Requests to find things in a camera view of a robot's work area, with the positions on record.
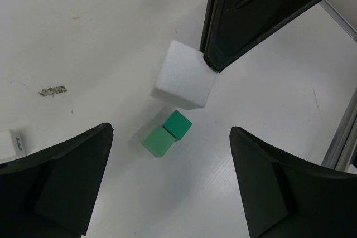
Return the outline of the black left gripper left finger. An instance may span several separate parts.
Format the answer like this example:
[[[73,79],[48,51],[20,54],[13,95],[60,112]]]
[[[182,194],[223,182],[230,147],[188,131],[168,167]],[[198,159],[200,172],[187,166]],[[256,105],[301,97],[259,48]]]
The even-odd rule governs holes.
[[[1,237],[86,235],[114,134],[102,123],[1,164]]]

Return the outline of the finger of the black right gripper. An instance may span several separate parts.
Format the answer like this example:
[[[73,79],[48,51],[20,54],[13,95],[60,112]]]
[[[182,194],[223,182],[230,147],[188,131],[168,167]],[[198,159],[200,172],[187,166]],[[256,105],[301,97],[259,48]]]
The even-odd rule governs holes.
[[[222,72],[322,0],[208,0],[200,51]]]

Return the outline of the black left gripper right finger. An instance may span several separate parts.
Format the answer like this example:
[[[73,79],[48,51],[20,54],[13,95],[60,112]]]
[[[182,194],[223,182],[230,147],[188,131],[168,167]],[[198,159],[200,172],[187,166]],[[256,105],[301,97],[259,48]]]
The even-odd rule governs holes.
[[[356,236],[356,175],[303,160],[240,127],[229,140],[250,237]]]

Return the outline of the white notched wood block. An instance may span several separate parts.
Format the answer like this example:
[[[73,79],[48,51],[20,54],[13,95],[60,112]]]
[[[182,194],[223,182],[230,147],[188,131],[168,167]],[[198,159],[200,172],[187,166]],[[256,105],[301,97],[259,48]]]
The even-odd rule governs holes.
[[[202,52],[173,40],[151,96],[181,109],[201,109],[207,103],[216,76]]]

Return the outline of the light green wood block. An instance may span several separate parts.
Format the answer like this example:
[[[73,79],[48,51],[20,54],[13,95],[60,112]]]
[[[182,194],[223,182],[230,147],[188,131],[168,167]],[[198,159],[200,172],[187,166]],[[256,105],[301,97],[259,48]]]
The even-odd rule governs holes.
[[[143,141],[142,145],[155,157],[165,155],[176,141],[163,126],[156,127]]]

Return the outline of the dark green wood block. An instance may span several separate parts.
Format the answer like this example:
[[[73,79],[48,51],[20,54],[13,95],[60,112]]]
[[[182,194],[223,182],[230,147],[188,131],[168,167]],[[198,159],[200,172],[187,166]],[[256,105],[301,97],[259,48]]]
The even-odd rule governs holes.
[[[191,126],[192,122],[178,110],[175,110],[163,124],[163,128],[166,129],[176,141],[181,140]]]

